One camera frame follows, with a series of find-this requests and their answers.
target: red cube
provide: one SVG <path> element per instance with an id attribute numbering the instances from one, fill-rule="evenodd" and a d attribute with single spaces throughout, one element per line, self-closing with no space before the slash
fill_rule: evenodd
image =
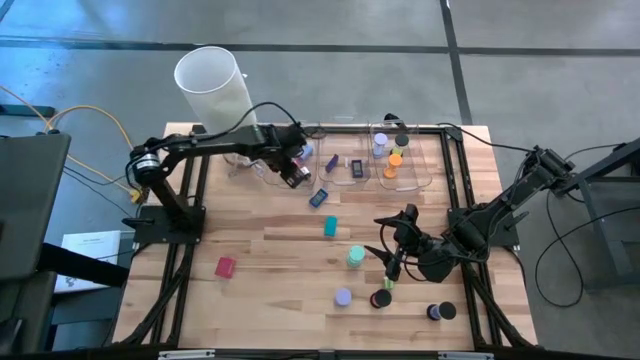
<path id="1" fill-rule="evenodd" d="M 221 257 L 218 260 L 218 266 L 216 267 L 216 275 L 225 279 L 231 279 L 233 277 L 233 270 L 236 267 L 236 261 L 229 257 Z"/>

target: wooden table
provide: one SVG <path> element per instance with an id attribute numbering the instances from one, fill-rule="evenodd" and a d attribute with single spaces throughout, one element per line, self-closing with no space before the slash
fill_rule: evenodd
<path id="1" fill-rule="evenodd" d="M 188 133 L 190 123 L 169 123 L 166 134 Z M 485 126 L 466 130 L 490 140 Z M 477 202 L 488 202 L 501 192 L 491 147 L 464 138 Z M 196 247 L 184 321 L 183 348 L 334 348 L 368 350 L 469 350 L 473 348 L 460 268 L 441 284 L 418 283 L 403 271 L 393 289 L 393 302 L 376 310 L 370 295 L 381 288 L 384 268 L 367 254 L 364 264 L 347 268 L 348 249 L 356 244 L 380 247 L 374 217 L 403 210 L 407 202 L 418 205 L 418 225 L 438 235 L 446 226 L 450 207 L 440 142 L 421 136 L 424 169 L 432 183 L 418 194 L 380 192 L 374 176 L 361 191 L 334 191 L 316 210 L 310 195 L 265 184 L 252 174 L 230 178 L 221 156 L 211 158 L 205 204 L 207 223 Z M 458 161 L 451 147 L 457 182 Z M 195 189 L 198 162 L 191 189 Z M 169 181 L 180 186 L 183 168 Z M 459 194 L 464 204 L 463 194 Z M 327 216 L 338 217 L 338 234 L 323 236 Z M 386 233 L 392 245 L 392 230 Z M 131 333 L 158 296 L 166 245 L 152 245 L 132 264 L 122 301 L 114 341 Z M 221 256 L 237 260 L 231 280 L 214 275 Z M 526 339 L 536 337 L 523 279 L 516 260 L 501 248 L 491 252 L 489 270 L 493 292 L 516 328 Z M 349 307 L 334 306 L 335 291 L 348 287 Z M 452 321 L 427 320 L 429 304 L 453 302 L 458 316 Z M 169 304 L 164 336 L 169 332 L 174 303 Z M 489 341 L 484 306 L 479 305 L 483 334 Z"/>

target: butcher block tabletop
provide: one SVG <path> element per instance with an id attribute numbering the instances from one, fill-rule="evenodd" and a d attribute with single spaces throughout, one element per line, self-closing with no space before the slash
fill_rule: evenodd
<path id="1" fill-rule="evenodd" d="M 165 135 L 187 134 L 192 125 L 168 123 Z M 464 129 L 490 141 L 485 126 Z M 358 146 L 358 141 L 354 141 L 358 135 L 327 136 L 333 138 L 315 155 L 333 151 L 327 147 L 336 147 L 336 153 L 339 150 L 345 154 L 350 146 Z M 422 186 L 417 191 L 385 189 L 380 186 L 375 170 L 368 181 L 354 186 L 338 186 L 317 178 L 313 187 L 289 190 L 276 181 L 256 176 L 254 169 L 234 173 L 222 156 L 212 156 L 204 193 L 207 207 L 204 235 L 195 249 L 179 346 L 473 349 L 459 266 L 440 284 L 416 282 L 403 269 L 392 290 L 391 304 L 375 309 L 369 297 L 383 286 L 381 261 L 367 253 L 358 268 L 349 268 L 346 263 L 353 245 L 381 248 L 380 227 L 373 219 L 393 216 L 409 202 L 418 207 L 418 226 L 422 231 L 438 236 L 446 229 L 447 209 L 451 205 L 440 140 L 434 135 L 414 135 L 412 141 L 416 136 L 424 157 L 415 161 L 418 185 Z M 475 200 L 489 202 L 502 191 L 493 149 L 466 134 L 464 144 Z M 456 151 L 453 144 L 450 148 L 460 188 Z M 358 154 L 366 157 L 360 150 L 353 149 L 353 159 Z M 198 164 L 196 160 L 192 191 Z M 176 191 L 183 166 L 178 166 L 169 177 Z M 317 171 L 322 172 L 323 168 L 319 166 Z M 329 197 L 314 209 L 309 198 L 323 185 Z M 460 203 L 465 204 L 463 192 L 458 193 Z M 324 236 L 328 216 L 338 219 L 335 237 Z M 385 238 L 390 247 L 395 247 L 393 229 L 385 230 Z M 157 299 L 167 248 L 164 244 L 150 245 L 134 258 L 114 342 L 128 336 Z M 231 279 L 215 275 L 222 256 L 236 260 Z M 513 255 L 494 248 L 488 267 L 496 302 L 520 333 L 536 343 L 523 278 Z M 409 270 L 421 277 L 417 269 Z M 353 300 L 347 307 L 338 307 L 334 296 L 343 287 L 351 290 Z M 168 305 L 162 340 L 169 332 L 174 301 L 175 296 Z M 457 316 L 450 321 L 429 320 L 425 316 L 427 306 L 443 301 L 456 306 Z M 479 298 L 477 302 L 483 335 L 489 341 L 486 312 Z"/>

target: gray floor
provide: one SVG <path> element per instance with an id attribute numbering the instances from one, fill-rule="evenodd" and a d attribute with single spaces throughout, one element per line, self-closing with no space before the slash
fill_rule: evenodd
<path id="1" fill-rule="evenodd" d="M 640 3 L 630 0 L 450 0 L 458 45 L 465 47 L 637 49 Z M 219 44 L 446 46 L 437 0 L 15 0 L 0 22 L 1 39 L 117 40 Z M 135 143 L 161 134 L 167 121 L 193 121 L 175 86 L 182 51 L 64 50 L 1 47 L 2 84 L 29 101 L 58 109 L 95 104 L 116 115 Z M 447 54 L 250 52 L 236 56 L 254 102 L 273 100 L 309 121 L 333 116 L 378 120 L 387 112 L 419 123 L 461 123 Z M 618 143 L 640 134 L 640 58 L 586 56 L 461 56 L 474 124 L 488 125 L 495 142 L 552 147 L 558 153 Z M 0 94 L 0 102 L 13 102 Z M 262 121 L 278 120 L 261 112 Z M 126 143 L 109 120 L 91 112 L 64 119 L 71 152 L 117 176 Z M 29 135 L 36 120 L 2 118 L 0 133 Z M 584 168 L 608 150 L 574 159 Z M 503 184 L 513 181 L 521 153 L 497 150 Z M 100 191 L 129 212 L 126 194 Z M 553 239 L 544 195 L 524 208 L 521 257 L 540 344 L 557 350 L 639 357 L 640 290 L 586 294 L 570 309 L 545 303 L 533 284 L 540 251 Z M 587 219 L 581 205 L 552 198 L 562 233 Z M 122 213 L 64 178 L 47 241 L 69 232 L 124 229 Z M 569 247 L 585 273 L 610 268 L 591 229 Z M 560 248 L 543 261 L 542 288 L 565 302 L 577 276 Z M 95 345 L 106 326 L 61 329 L 56 348 Z M 82 326 L 85 337 L 74 336 Z"/>

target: purple cap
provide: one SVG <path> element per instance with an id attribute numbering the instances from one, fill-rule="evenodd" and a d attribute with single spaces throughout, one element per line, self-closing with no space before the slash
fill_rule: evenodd
<path id="1" fill-rule="evenodd" d="M 373 141 L 375 141 L 377 145 L 386 145 L 389 138 L 383 133 L 377 133 L 376 136 L 373 137 Z"/>
<path id="2" fill-rule="evenodd" d="M 347 288 L 340 288 L 336 292 L 336 304 L 338 306 L 347 306 L 351 304 L 351 291 Z"/>

